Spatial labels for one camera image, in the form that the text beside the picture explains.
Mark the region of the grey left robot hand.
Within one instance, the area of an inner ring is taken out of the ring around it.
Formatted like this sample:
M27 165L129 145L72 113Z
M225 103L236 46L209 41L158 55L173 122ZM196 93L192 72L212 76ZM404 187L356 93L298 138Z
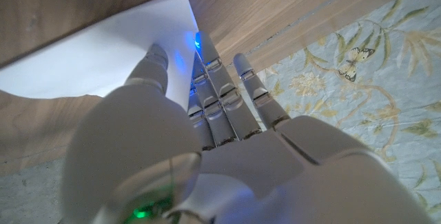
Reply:
M210 38L196 35L215 103L210 127L169 100L168 57L151 45L126 82L80 122L65 156L65 223L430 223L366 145L311 116L289 117L242 54L236 93Z

